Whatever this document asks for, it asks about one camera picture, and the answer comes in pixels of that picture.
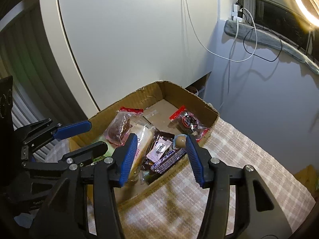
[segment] white wall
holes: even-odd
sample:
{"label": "white wall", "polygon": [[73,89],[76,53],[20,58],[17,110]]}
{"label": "white wall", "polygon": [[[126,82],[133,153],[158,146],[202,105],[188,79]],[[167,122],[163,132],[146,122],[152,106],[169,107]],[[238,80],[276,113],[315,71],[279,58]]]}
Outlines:
{"label": "white wall", "polygon": [[[224,24],[223,20],[218,22],[210,47],[228,57],[233,38],[223,32]],[[254,44],[247,44],[252,52]],[[259,45],[256,54],[273,60],[278,51]],[[248,56],[242,40],[238,40],[232,59],[243,60]],[[219,110],[221,118],[296,173],[309,164],[319,169],[318,88],[319,76],[284,52],[273,63],[257,57],[228,63],[215,57],[205,100],[216,109],[224,100]]]}
{"label": "white wall", "polygon": [[[100,109],[151,82],[186,87],[208,73],[183,0],[58,1],[76,63]],[[218,0],[188,4],[197,34],[208,44]]]}

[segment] candy wrapper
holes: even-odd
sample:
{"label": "candy wrapper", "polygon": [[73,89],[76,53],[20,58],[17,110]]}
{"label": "candy wrapper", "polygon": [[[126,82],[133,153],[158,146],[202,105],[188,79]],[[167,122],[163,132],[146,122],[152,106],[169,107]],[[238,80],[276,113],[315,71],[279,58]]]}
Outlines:
{"label": "candy wrapper", "polygon": [[141,183],[151,184],[186,154],[184,148],[173,149],[173,140],[173,134],[161,131],[155,133],[151,150],[146,155],[141,167]]}
{"label": "candy wrapper", "polygon": [[130,117],[142,114],[142,109],[129,109],[121,107],[116,117],[104,131],[103,135],[109,142],[117,146],[124,145],[125,141],[129,137],[130,128],[132,127],[130,123]]}
{"label": "candy wrapper", "polygon": [[188,111],[183,105],[169,118],[171,122],[177,122],[178,126],[186,135],[195,136],[197,142],[208,132],[209,128],[204,126],[196,116]]}

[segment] metal screw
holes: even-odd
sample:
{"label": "metal screw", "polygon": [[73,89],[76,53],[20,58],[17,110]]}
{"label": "metal screw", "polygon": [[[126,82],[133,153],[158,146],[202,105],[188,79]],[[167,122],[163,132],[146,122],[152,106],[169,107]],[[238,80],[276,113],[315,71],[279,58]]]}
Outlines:
{"label": "metal screw", "polygon": [[219,164],[220,160],[218,158],[216,158],[216,157],[213,157],[213,158],[211,158],[211,163],[212,164]]}
{"label": "metal screw", "polygon": [[253,170],[255,170],[251,165],[246,165],[245,168],[248,172],[252,172]]}
{"label": "metal screw", "polygon": [[106,164],[110,164],[110,163],[113,162],[113,158],[112,158],[112,157],[107,157],[107,158],[104,159],[104,162],[105,162]]}
{"label": "metal screw", "polygon": [[71,171],[75,171],[77,168],[78,168],[78,165],[77,165],[77,164],[71,164],[71,165],[69,166],[69,169],[70,169]]}

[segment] plaid tablecloth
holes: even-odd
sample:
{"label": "plaid tablecloth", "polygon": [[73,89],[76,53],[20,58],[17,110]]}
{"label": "plaid tablecloth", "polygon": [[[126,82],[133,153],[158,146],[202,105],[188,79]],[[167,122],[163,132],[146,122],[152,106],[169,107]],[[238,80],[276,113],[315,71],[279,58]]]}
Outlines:
{"label": "plaid tablecloth", "polygon": [[[315,201],[311,194],[291,173],[222,119],[216,122],[204,147],[212,157],[218,157],[227,165],[240,168],[253,165],[274,194],[293,231],[313,208]],[[186,164],[152,193],[139,197],[134,204],[119,206],[126,239],[197,238],[207,197],[208,189],[200,188],[190,164]],[[231,233],[234,226],[234,188],[229,210],[226,234]],[[96,233],[92,206],[88,212],[90,231]]]}

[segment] cable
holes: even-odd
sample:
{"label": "cable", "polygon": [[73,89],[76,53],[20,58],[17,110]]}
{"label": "cable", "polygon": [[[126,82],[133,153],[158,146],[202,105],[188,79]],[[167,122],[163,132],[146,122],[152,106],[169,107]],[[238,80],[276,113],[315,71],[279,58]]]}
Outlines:
{"label": "cable", "polygon": [[[246,15],[245,13],[244,13],[244,15],[245,15],[245,18],[246,18],[246,21],[248,22],[248,24],[253,27],[253,24],[249,22],[249,20],[248,20],[248,18],[247,18],[247,15]],[[276,33],[275,33],[274,31],[272,31],[269,27],[265,28],[265,27],[264,27],[264,25],[265,25],[264,22],[263,22],[262,24],[263,24],[263,25],[262,25],[262,28],[257,28],[257,29],[261,29],[261,30],[264,30],[264,31],[269,31],[269,32],[272,33],[273,35],[277,36],[279,39],[281,39],[281,40],[285,41],[286,43],[288,43],[289,45],[291,45],[291,46],[293,46],[293,47],[298,47],[298,45],[297,45],[296,43],[293,44],[290,40],[288,40],[288,39],[285,38],[284,36],[281,36],[281,35],[276,34]]]}
{"label": "cable", "polygon": [[[246,36],[244,37],[244,40],[243,40],[243,45],[244,45],[244,49],[246,50],[246,52],[248,53],[248,54],[251,54],[250,52],[248,52],[247,51],[247,49],[246,49],[246,47],[245,47],[245,40],[246,40],[246,37],[248,36],[248,34],[252,31],[253,29],[251,29],[247,34],[246,34]],[[279,54],[277,55],[277,57],[274,59],[274,60],[268,60],[268,59],[266,59],[266,58],[263,58],[263,57],[261,57],[261,56],[259,56],[259,55],[254,55],[254,56],[256,56],[256,57],[259,57],[259,58],[261,58],[261,59],[263,59],[263,60],[266,60],[266,61],[268,61],[268,62],[275,62],[276,60],[277,60],[277,58],[279,57],[279,55],[280,55],[280,53],[281,53],[281,51],[282,51],[282,41],[281,41],[281,39],[279,38],[279,40],[280,40],[280,43],[281,43],[281,49],[280,49],[280,51],[279,51]]]}
{"label": "cable", "polygon": [[205,47],[205,46],[203,45],[203,43],[200,41],[200,39],[198,38],[198,36],[197,36],[197,34],[196,34],[196,31],[195,31],[195,28],[194,28],[194,25],[193,25],[193,22],[192,22],[192,19],[191,19],[191,16],[190,16],[190,12],[189,12],[189,7],[188,7],[188,2],[187,2],[187,0],[185,0],[185,3],[186,3],[187,13],[188,13],[189,21],[190,21],[190,24],[191,24],[191,26],[192,26],[193,32],[194,32],[194,34],[195,34],[195,36],[196,36],[198,42],[199,42],[199,43],[202,45],[202,47],[203,47],[204,49],[206,49],[209,53],[211,53],[211,54],[213,54],[213,55],[215,55],[215,56],[218,56],[218,57],[220,57],[220,58],[229,60],[229,61],[231,61],[231,62],[235,62],[235,63],[244,62],[244,61],[250,59],[250,58],[255,54],[255,51],[256,51],[256,49],[257,49],[257,44],[258,44],[258,40],[257,40],[257,28],[256,28],[255,22],[254,22],[254,20],[253,20],[253,16],[251,15],[250,11],[248,11],[246,8],[242,8],[242,9],[240,9],[240,11],[243,12],[243,10],[246,10],[246,11],[249,13],[250,17],[252,18],[252,20],[253,20],[253,25],[254,25],[254,29],[255,29],[255,35],[256,35],[256,45],[255,45],[254,52],[251,54],[250,57],[248,57],[247,59],[244,59],[244,60],[235,61],[235,60],[231,60],[231,59],[229,59],[229,58],[225,58],[225,57],[222,57],[222,56],[220,56],[220,55],[217,55],[217,54],[213,53],[212,51],[210,51],[207,47]]}
{"label": "cable", "polygon": [[236,39],[237,39],[237,37],[238,37],[238,32],[239,32],[239,23],[238,23],[238,20],[236,20],[236,21],[237,21],[237,31],[236,31],[236,36],[235,36],[234,42],[232,43],[232,47],[230,48],[229,57],[230,57],[230,55],[231,55],[231,53],[232,53],[232,48],[233,48],[234,45],[235,45]]}

